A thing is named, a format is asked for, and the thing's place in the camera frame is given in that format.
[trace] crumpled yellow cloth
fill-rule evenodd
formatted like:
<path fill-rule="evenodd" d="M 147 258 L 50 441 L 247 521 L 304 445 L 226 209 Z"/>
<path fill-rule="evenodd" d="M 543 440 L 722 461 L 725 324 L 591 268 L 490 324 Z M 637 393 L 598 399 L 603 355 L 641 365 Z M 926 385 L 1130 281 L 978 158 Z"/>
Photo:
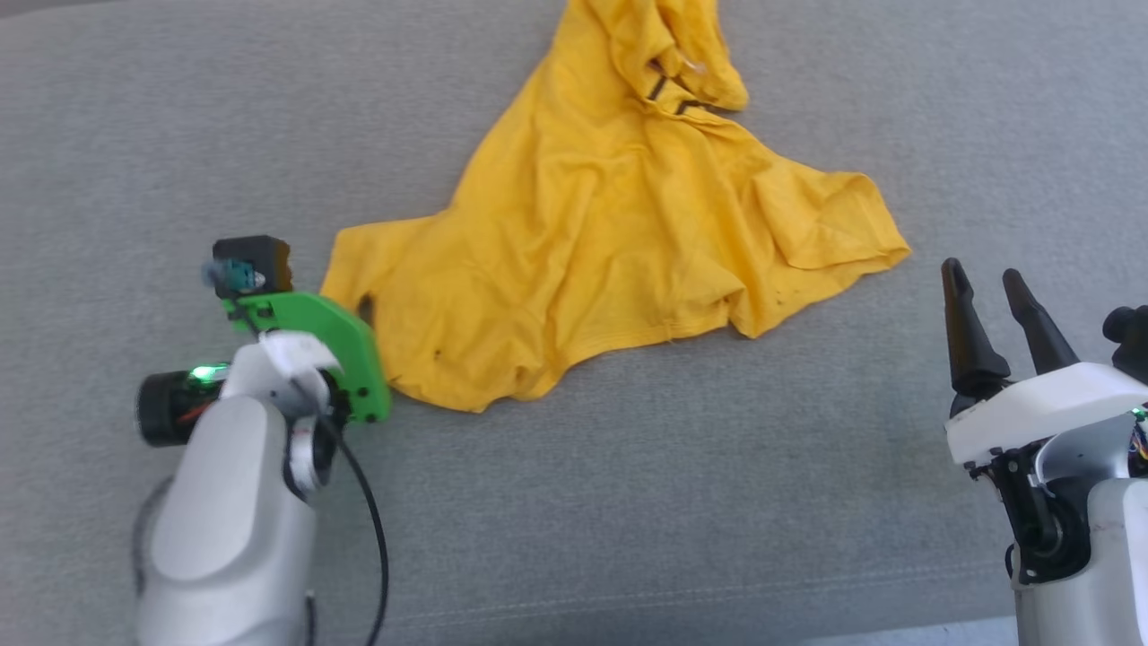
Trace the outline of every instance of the crumpled yellow cloth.
<path fill-rule="evenodd" d="M 769 150 L 716 0 L 571 0 L 450 205 L 347 228 L 323 294 L 390 386 L 481 412 L 575 364 L 731 321 L 757 337 L 909 249 L 874 182 Z"/>

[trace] white floor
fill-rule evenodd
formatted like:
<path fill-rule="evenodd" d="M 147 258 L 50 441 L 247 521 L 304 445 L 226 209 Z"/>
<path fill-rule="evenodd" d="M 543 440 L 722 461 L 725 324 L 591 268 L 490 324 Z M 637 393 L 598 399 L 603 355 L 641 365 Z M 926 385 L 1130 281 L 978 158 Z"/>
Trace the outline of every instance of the white floor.
<path fill-rule="evenodd" d="M 802 641 L 799 646 L 1013 646 L 1016 618 L 908 628 Z"/>

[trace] yellow fabric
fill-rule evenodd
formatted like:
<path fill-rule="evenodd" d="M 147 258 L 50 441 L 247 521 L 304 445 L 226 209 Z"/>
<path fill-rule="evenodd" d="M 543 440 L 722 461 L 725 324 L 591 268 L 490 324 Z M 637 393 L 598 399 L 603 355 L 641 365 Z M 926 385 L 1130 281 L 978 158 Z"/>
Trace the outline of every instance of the yellow fabric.
<path fill-rule="evenodd" d="M 323 293 L 372 309 L 391 387 L 481 412 L 607 351 L 757 337 L 908 255 L 869 178 L 698 106 L 747 101 L 716 0 L 571 0 L 450 205 L 340 232 Z"/>

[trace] green bracket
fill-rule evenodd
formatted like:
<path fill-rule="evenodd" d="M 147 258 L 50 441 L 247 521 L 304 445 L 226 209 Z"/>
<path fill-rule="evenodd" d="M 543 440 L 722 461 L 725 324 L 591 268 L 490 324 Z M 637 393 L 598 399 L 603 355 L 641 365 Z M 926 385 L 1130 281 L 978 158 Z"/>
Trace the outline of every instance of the green bracket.
<path fill-rule="evenodd" d="M 311 333 L 339 360 L 342 374 L 335 383 L 348 394 L 355 422 L 382 422 L 390 415 L 390 391 L 379 365 L 374 333 L 360 318 L 334 301 L 308 291 L 279 291 L 240 296 L 239 305 L 251 314 L 259 332 L 279 329 Z M 223 301 L 235 329 L 247 325 L 235 317 L 232 303 Z"/>

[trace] green led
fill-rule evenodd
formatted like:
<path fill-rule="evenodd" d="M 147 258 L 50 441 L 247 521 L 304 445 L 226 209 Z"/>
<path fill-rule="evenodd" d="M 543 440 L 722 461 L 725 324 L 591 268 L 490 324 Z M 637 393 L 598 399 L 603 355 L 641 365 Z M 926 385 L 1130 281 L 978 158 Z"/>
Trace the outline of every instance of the green led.
<path fill-rule="evenodd" d="M 192 369 L 191 375 L 197 382 L 222 382 L 227 378 L 227 365 L 197 366 Z"/>

